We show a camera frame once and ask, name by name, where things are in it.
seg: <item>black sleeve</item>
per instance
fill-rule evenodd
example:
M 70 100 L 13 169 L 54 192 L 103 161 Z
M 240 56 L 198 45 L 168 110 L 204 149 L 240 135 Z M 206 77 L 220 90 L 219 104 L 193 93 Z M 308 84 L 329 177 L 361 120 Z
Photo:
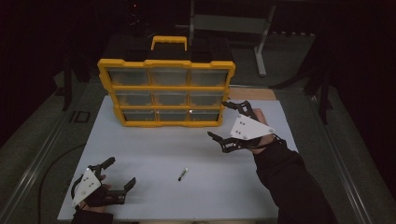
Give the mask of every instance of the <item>black sleeve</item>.
M 78 209 L 74 214 L 72 224 L 111 224 L 113 215 L 109 213 L 96 213 Z
M 254 154 L 257 175 L 279 208 L 278 223 L 337 223 L 315 179 L 297 152 L 274 144 Z

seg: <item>dark background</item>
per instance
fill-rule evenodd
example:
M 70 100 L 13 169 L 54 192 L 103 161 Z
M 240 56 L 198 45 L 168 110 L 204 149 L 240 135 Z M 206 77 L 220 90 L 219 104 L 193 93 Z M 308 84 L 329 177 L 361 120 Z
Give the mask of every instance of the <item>dark background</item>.
M 78 79 L 88 81 L 111 35 L 175 35 L 175 24 L 189 24 L 189 2 L 2 1 L 0 146 L 56 91 L 52 77 L 63 70 L 67 52 Z M 255 1 L 196 2 L 196 10 L 236 16 L 260 16 L 265 7 L 261 1 L 260 7 L 251 6 Z M 279 4 L 271 30 L 317 35 L 304 64 L 332 60 L 331 83 L 396 197 L 395 3 L 312 2 Z

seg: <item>white mounting plate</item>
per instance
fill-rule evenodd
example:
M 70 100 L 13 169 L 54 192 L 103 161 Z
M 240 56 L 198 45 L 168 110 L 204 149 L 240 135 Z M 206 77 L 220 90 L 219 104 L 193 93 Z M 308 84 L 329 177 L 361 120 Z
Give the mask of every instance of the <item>white mounting plate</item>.
M 81 203 L 101 185 L 102 184 L 95 176 L 93 171 L 90 168 L 87 168 L 85 170 L 84 176 L 81 178 L 81 182 L 79 182 L 78 189 L 72 202 L 72 207 L 75 207 L 77 204 Z
M 241 140 L 250 140 L 271 133 L 275 133 L 274 128 L 240 114 L 233 124 L 230 136 Z

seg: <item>wearable gripper device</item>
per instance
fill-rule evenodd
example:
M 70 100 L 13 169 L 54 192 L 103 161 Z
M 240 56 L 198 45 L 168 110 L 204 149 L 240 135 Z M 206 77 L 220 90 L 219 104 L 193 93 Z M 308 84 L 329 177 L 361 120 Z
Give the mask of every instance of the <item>wearable gripper device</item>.
M 222 102 L 228 108 L 238 110 L 239 115 L 230 132 L 230 138 L 222 138 L 212 132 L 207 132 L 210 137 L 221 146 L 222 152 L 229 153 L 238 149 L 259 149 L 272 144 L 286 144 L 286 141 L 275 134 L 275 129 L 260 123 L 248 101 L 241 104 Z M 263 136 L 273 134 L 276 139 L 269 144 L 259 146 Z
M 84 175 L 76 180 L 71 189 L 73 199 L 72 206 L 78 206 L 79 203 L 84 201 L 89 207 L 100 207 L 111 204 L 125 204 L 125 197 L 129 190 L 134 187 L 136 178 L 130 180 L 121 190 L 109 190 L 102 185 L 101 172 L 112 165 L 116 159 L 111 157 L 104 161 L 102 164 L 90 165 L 86 169 Z

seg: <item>tool organizer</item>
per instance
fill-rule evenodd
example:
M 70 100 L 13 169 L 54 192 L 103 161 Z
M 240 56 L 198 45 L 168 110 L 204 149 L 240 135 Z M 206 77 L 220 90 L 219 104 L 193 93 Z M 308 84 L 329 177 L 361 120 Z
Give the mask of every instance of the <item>tool organizer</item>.
M 100 79 L 123 126 L 220 126 L 235 64 L 223 38 L 113 36 Z

